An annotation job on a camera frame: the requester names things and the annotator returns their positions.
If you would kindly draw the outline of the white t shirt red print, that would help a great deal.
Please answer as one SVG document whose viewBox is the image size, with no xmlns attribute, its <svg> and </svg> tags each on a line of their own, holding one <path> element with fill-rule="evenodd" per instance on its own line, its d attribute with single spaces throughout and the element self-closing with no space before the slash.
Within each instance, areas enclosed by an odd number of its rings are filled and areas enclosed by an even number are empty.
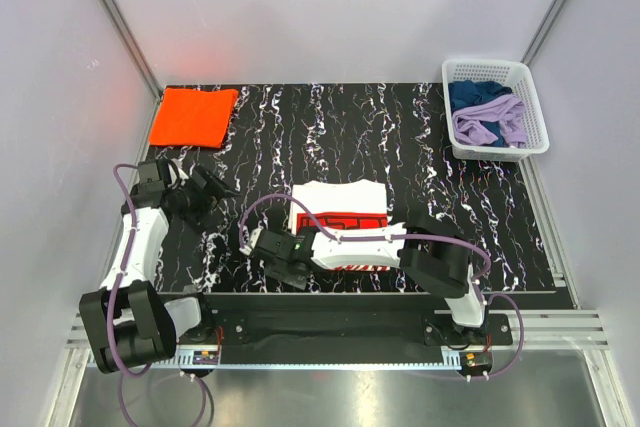
<svg viewBox="0 0 640 427">
<path fill-rule="evenodd" d="M 388 225 L 387 191 L 383 183 L 359 180 L 346 184 L 311 181 L 295 184 L 293 198 L 302 202 L 324 227 L 338 230 L 378 229 Z M 290 203 L 288 230 L 297 234 L 314 226 L 308 214 Z M 389 266 L 357 264 L 355 260 L 321 261 L 328 271 L 388 272 Z"/>
</svg>

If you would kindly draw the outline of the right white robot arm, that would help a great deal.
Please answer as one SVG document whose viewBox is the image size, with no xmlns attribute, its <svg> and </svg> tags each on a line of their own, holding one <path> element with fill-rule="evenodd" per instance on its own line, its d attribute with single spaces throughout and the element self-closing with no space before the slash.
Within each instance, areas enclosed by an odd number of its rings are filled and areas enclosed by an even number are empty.
<svg viewBox="0 0 640 427">
<path fill-rule="evenodd" d="M 296 233 L 255 228 L 241 252 L 264 262 L 265 274 L 304 290 L 314 273 L 368 266 L 398 270 L 451 311 L 447 327 L 428 327 L 439 344 L 463 350 L 485 340 L 490 322 L 469 257 L 488 254 L 428 216 L 414 222 L 364 229 L 337 229 L 312 217 Z"/>
</svg>

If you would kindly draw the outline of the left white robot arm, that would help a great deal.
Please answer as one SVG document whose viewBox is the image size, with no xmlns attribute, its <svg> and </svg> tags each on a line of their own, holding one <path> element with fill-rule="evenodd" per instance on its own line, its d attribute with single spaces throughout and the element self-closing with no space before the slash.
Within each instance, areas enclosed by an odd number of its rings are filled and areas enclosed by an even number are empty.
<svg viewBox="0 0 640 427">
<path fill-rule="evenodd" d="M 216 319 L 203 294 L 162 300 L 156 267 L 172 221 L 203 233 L 214 208 L 239 193 L 201 165 L 185 172 L 160 159 L 133 169 L 137 181 L 123 189 L 119 245 L 100 287 L 81 296 L 79 314 L 99 370 L 139 376 L 173 358 L 181 337 L 203 343 L 214 335 Z"/>
</svg>

